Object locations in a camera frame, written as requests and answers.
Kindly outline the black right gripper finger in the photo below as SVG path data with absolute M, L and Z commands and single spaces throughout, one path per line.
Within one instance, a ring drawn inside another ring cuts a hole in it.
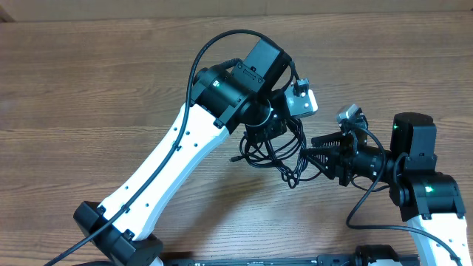
M 302 155 L 330 180 L 342 178 L 340 151 L 335 146 L 302 149 Z
M 313 137 L 311 144 L 313 148 L 320 147 L 338 147 L 346 140 L 347 136 L 343 132 L 326 134 L 319 137 Z

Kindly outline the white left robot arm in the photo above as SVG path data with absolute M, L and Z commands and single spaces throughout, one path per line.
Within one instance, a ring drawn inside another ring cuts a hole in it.
M 240 124 L 257 131 L 273 120 L 272 88 L 291 57 L 261 38 L 248 56 L 191 68 L 186 101 L 172 127 L 136 172 L 102 202 L 73 217 L 113 265 L 161 265 L 152 231 L 179 187 Z

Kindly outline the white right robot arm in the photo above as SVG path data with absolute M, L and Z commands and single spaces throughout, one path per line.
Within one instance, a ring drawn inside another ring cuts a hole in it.
M 404 224 L 365 229 L 410 233 L 422 265 L 470 265 L 466 208 L 454 178 L 435 169 L 437 128 L 432 117 L 396 114 L 389 149 L 368 129 L 363 112 L 339 114 L 337 123 L 340 132 L 314 137 L 302 153 L 342 186 L 366 177 L 372 180 L 365 191 L 370 195 L 378 183 L 387 185 Z

